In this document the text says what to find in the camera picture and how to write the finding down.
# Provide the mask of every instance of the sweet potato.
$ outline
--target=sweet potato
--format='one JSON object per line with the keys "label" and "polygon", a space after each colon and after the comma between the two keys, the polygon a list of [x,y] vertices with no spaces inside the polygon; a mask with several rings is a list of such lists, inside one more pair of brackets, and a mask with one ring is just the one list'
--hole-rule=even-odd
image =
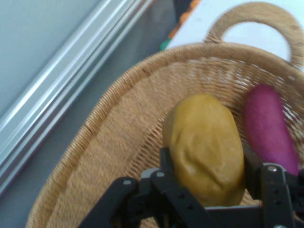
{"label": "sweet potato", "polygon": [[253,88],[244,104],[244,131],[252,150],[264,162],[282,165],[297,175],[299,158],[284,120],[280,95],[265,84]]}

